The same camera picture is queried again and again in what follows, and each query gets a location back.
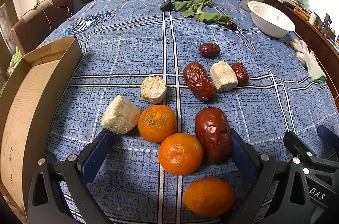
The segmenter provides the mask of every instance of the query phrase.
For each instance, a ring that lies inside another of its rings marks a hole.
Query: bed
[[[48,160],[62,161],[79,153],[101,131],[102,115],[114,97],[122,95],[141,110],[140,84],[147,76],[167,82],[164,104],[177,115],[178,132],[194,135],[196,113],[209,106],[221,108],[230,126],[259,153],[288,161],[291,154],[282,138],[293,131],[317,154],[328,158],[333,151],[317,136],[325,125],[339,133],[338,110],[326,83],[313,83],[284,39],[263,34],[240,8],[239,0],[213,0],[204,11],[224,13],[240,24],[236,31],[217,24],[183,18],[178,12],[161,12],[163,0],[94,0],[60,25],[44,45],[60,37],[76,35],[83,58],[70,79],[50,131]],[[203,58],[199,46],[216,42],[220,55]],[[199,62],[209,72],[212,64],[242,62],[248,85],[218,93],[203,103],[189,91],[182,78],[184,67]],[[88,188],[114,223],[217,223],[185,208],[182,194],[193,181],[220,177],[235,191],[235,206],[249,190],[230,160],[219,166],[203,161],[186,176],[166,173],[159,165],[159,144],[143,140],[134,128],[115,136],[115,144],[95,181]],[[76,219],[81,218],[65,184],[65,199]],[[267,195],[260,219],[270,204]]]

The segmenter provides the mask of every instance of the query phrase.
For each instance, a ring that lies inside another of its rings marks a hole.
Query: tangerine
[[[153,105],[146,108],[138,119],[141,136],[149,142],[164,141],[177,128],[177,119],[173,110],[165,105]]]
[[[160,145],[158,159],[165,171],[186,175],[196,171],[204,156],[200,141],[186,133],[175,133]]]
[[[184,192],[183,202],[191,211],[207,217],[227,213],[233,206],[234,191],[219,178],[203,178],[191,183]]]

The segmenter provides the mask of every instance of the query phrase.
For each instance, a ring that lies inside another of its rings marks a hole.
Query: white plastic bowl
[[[247,6],[254,24],[271,37],[282,38],[296,29],[289,17],[273,6],[258,1],[250,1]]]

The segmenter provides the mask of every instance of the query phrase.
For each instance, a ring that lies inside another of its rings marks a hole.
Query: brown sofa
[[[22,55],[36,49],[72,11],[73,0],[44,0],[13,25],[11,35]]]

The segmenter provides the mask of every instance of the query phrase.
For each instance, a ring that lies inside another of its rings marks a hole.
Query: work glove
[[[313,82],[326,82],[325,73],[318,65],[313,51],[308,51],[306,43],[303,40],[291,39],[289,45],[296,52],[296,58],[298,61],[306,67]]]

